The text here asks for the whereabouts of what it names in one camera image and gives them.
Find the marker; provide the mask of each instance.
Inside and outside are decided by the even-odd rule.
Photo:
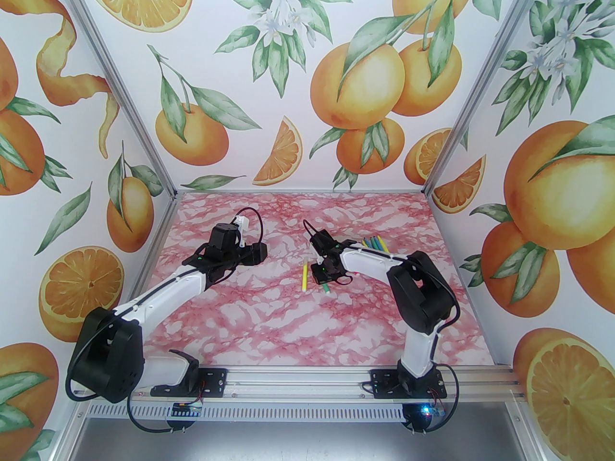
[[[303,292],[308,291],[308,259],[307,257],[303,258],[303,282],[301,283],[301,290]]]
[[[371,238],[371,244],[374,246],[375,250],[383,251],[382,246],[380,246],[378,239],[376,239],[375,237]]]
[[[382,240],[382,237],[380,237],[379,235],[376,235],[376,237],[378,238],[378,242],[380,242],[380,246],[382,246],[382,250],[387,253],[390,253],[389,248],[387,248],[386,244]]]

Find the wall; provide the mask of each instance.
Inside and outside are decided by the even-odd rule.
[[[83,316],[131,292],[169,196],[59,0],[0,0],[0,39],[0,457],[31,461],[72,409]],[[147,186],[114,170],[122,151]],[[132,232],[110,206],[126,169]]]
[[[411,147],[453,124],[511,1],[83,0],[176,186],[240,191],[417,189],[443,135]]]
[[[561,459],[615,455],[613,3],[536,0],[430,200]]]

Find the table surface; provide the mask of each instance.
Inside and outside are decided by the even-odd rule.
[[[230,222],[245,206],[263,217],[268,258],[255,267],[238,267],[229,279],[179,307],[151,334],[147,355],[179,349],[201,364],[394,365],[404,349],[406,325],[389,286],[358,275],[351,285],[332,284],[325,293],[310,276],[307,292],[301,291],[304,257],[316,260],[301,223],[305,218],[338,240],[379,234],[391,252],[430,255],[461,306],[461,318],[443,331],[435,359],[451,365],[493,363],[422,194],[186,194],[150,286],[206,242],[215,224]],[[246,215],[246,242],[255,242],[258,221]]]

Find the robotic arm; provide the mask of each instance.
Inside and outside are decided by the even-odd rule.
[[[348,285],[351,274],[360,273],[391,285],[397,309],[408,325],[404,354],[397,365],[402,397],[430,398],[429,390],[442,390],[433,353],[438,333],[459,318],[459,303],[428,255],[420,251],[408,256],[391,255],[353,240],[338,242],[326,230],[316,231],[309,222],[303,223],[321,257],[311,266],[318,284],[335,281]],[[446,323],[453,307],[457,315]],[[378,384],[372,381],[372,387],[377,392]],[[384,389],[385,397],[393,393],[390,386]]]
[[[267,257],[260,215],[255,211],[261,223],[261,237],[257,243],[246,245],[243,233],[248,220],[239,213],[230,224],[217,224],[209,242],[202,244],[158,286],[114,310],[98,307],[86,316],[66,376],[69,398],[84,401],[101,396],[116,403],[136,387],[183,383],[186,390],[193,390],[198,375],[196,359],[181,351],[171,351],[174,355],[145,360],[143,343],[180,305],[228,278],[230,274],[224,276],[228,270],[233,272],[239,265],[254,266]],[[95,394],[75,396],[71,379]]]

